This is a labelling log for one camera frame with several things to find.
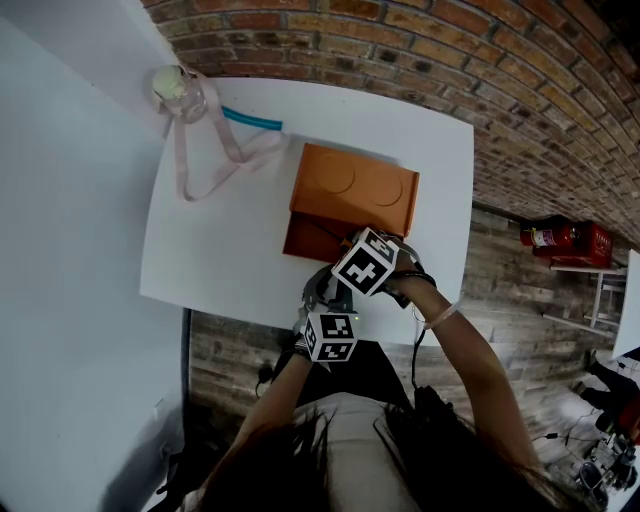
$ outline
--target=black wire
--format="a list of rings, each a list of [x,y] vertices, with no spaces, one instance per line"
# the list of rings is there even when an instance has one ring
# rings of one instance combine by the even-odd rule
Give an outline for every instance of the black wire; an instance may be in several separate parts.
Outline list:
[[[413,344],[413,357],[411,358],[411,384],[413,385],[413,389],[418,390],[418,386],[416,385],[416,355],[418,354],[418,348],[420,347],[420,343],[424,339],[424,334],[427,332],[426,329],[422,329],[420,336]]]
[[[564,439],[564,445],[565,445],[565,446],[567,446],[567,445],[569,444],[569,436],[571,435],[571,432],[573,431],[573,429],[574,429],[574,428],[576,428],[576,427],[578,426],[578,423],[580,423],[580,420],[581,420],[582,418],[588,418],[589,416],[593,416],[596,412],[598,412],[598,411],[597,411],[597,410],[595,410],[595,409],[593,409],[589,414],[583,414],[582,416],[580,416],[580,417],[578,418],[578,421],[576,421],[576,422],[573,424],[573,427],[571,427],[571,428],[569,429],[569,431],[568,431],[564,436],[562,436],[562,437],[564,437],[564,438],[565,438],[565,439]]]

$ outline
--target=wooden box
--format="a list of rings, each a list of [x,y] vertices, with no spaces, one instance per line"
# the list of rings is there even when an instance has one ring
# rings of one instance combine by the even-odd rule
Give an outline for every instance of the wooden box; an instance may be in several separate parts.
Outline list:
[[[283,252],[335,263],[340,240],[365,227],[406,237],[419,178],[387,162],[305,144]]]

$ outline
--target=cable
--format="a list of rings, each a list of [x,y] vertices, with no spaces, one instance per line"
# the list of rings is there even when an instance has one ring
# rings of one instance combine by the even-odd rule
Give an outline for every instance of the cable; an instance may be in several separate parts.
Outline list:
[[[557,432],[551,432],[547,435],[544,436],[538,436],[535,439],[532,439],[531,442],[533,443],[534,441],[537,441],[538,439],[558,439],[560,437],[560,434],[558,434]],[[580,439],[579,437],[569,437],[569,439],[573,440],[573,441],[583,441],[585,443],[595,443],[596,441],[601,441],[601,439],[598,437],[596,439]]]
[[[420,336],[418,336],[418,339],[413,344],[413,357],[411,358],[411,384],[413,385],[413,389],[416,391],[418,390],[418,386],[416,384],[416,355],[418,354],[418,348],[420,347],[420,343],[422,343],[426,332],[427,330],[423,328]]]
[[[564,445],[567,446],[567,444],[569,444],[569,437],[571,435],[571,432],[573,432],[573,429],[576,428],[578,426],[578,423],[580,423],[580,420],[582,418],[588,418],[589,416],[593,416],[596,412],[598,412],[595,409],[592,409],[591,412],[589,414],[583,414],[582,416],[580,416],[578,418],[578,420],[573,424],[573,426],[569,429],[569,431],[566,433],[566,435],[563,435],[562,437],[565,438],[564,440]]]

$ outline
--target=brick wall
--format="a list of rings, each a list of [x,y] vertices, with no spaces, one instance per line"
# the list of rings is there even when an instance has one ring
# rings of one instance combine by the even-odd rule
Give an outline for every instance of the brick wall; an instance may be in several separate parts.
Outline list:
[[[640,72],[583,0],[143,0],[210,76],[308,80],[475,126],[474,198],[640,244]]]

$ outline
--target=red fire extinguisher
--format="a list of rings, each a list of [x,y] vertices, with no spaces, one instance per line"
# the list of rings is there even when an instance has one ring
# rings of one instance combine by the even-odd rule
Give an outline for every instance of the red fire extinguisher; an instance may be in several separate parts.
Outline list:
[[[526,246],[572,246],[580,236],[573,222],[561,216],[520,226],[520,241]]]

